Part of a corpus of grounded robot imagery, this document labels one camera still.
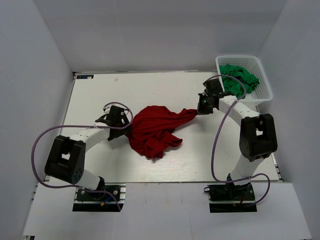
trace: purple cable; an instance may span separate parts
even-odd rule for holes
[[[36,165],[35,165],[35,151],[36,151],[36,146],[39,142],[39,140],[42,138],[43,135],[45,135],[46,133],[52,131],[52,130],[55,130],[55,129],[62,129],[62,128],[85,128],[85,129],[93,129],[93,128],[100,128],[100,129],[117,129],[117,130],[122,130],[122,129],[125,129],[127,127],[129,127],[129,125],[132,123],[132,120],[134,118],[134,115],[132,113],[132,111],[124,104],[120,103],[120,102],[116,102],[116,101],[113,101],[113,102],[110,102],[108,104],[106,104],[104,107],[107,107],[109,105],[112,105],[112,104],[118,104],[118,105],[121,105],[123,107],[125,107],[129,113],[131,114],[131,121],[123,126],[123,127],[115,127],[115,126],[94,126],[94,125],[58,125],[58,126],[53,126],[53,127],[50,127],[48,128],[47,130],[43,131],[34,141],[33,143],[33,146],[32,146],[32,150],[31,150],[31,166],[32,166],[32,171],[33,171],[33,174],[36,178],[36,180],[43,186],[47,187],[47,188],[51,188],[51,189],[64,189],[64,188],[70,188],[70,187],[76,187],[76,188],[82,188],[81,186],[78,186],[78,185],[72,185],[72,184],[69,184],[69,185],[62,185],[62,186],[52,186],[52,185],[49,185],[49,184],[46,184],[44,183],[44,181],[41,180],[41,178],[39,177],[37,171],[36,171]],[[111,194],[110,192],[108,191],[104,191],[104,190],[89,190],[89,189],[84,189],[85,192],[88,192],[88,193],[102,193],[102,194],[108,194],[110,197],[112,197],[112,199],[115,201],[119,211],[121,211],[121,207],[118,203],[118,201],[116,200],[116,198],[113,196],[113,194]]]
[[[211,155],[211,173],[212,173],[212,177],[213,179],[217,182],[217,183],[223,183],[223,184],[231,184],[231,183],[236,183],[236,182],[240,182],[240,181],[243,181],[243,180],[248,180],[248,179],[254,179],[258,176],[265,176],[267,181],[268,181],[268,186],[267,186],[267,189],[264,193],[264,195],[258,200],[256,201],[255,203],[253,204],[258,204],[260,203],[268,194],[269,192],[269,189],[270,189],[270,185],[271,185],[271,181],[270,181],[270,178],[268,177],[268,175],[266,175],[265,173],[258,173],[256,175],[253,175],[252,177],[243,177],[243,178],[240,178],[240,179],[236,179],[236,180],[228,180],[228,181],[221,181],[219,179],[217,179],[217,177],[215,176],[215,171],[214,171],[214,161],[215,161],[215,152],[216,152],[216,146],[217,146],[217,142],[218,142],[218,137],[220,135],[220,132],[221,132],[221,129],[227,119],[227,116],[229,115],[229,113],[231,112],[231,110],[234,108],[234,106],[239,102],[240,99],[243,99],[246,94],[247,94],[247,90],[244,86],[244,84],[238,80],[237,78],[233,77],[233,76],[229,76],[229,75],[224,75],[224,74],[219,74],[219,75],[215,75],[215,76],[212,76],[210,78],[207,79],[208,80],[211,80],[213,78],[216,78],[216,77],[228,77],[228,78],[231,78],[233,80],[236,80],[240,85],[241,87],[243,88],[243,95],[241,97],[239,97],[236,101],[234,101],[234,103],[231,104],[231,106],[229,107],[229,109],[226,111],[225,115],[223,116],[223,119],[220,123],[220,126],[218,128],[218,131],[215,135],[215,138],[214,138],[214,142],[213,142],[213,147],[212,147],[212,155]]]

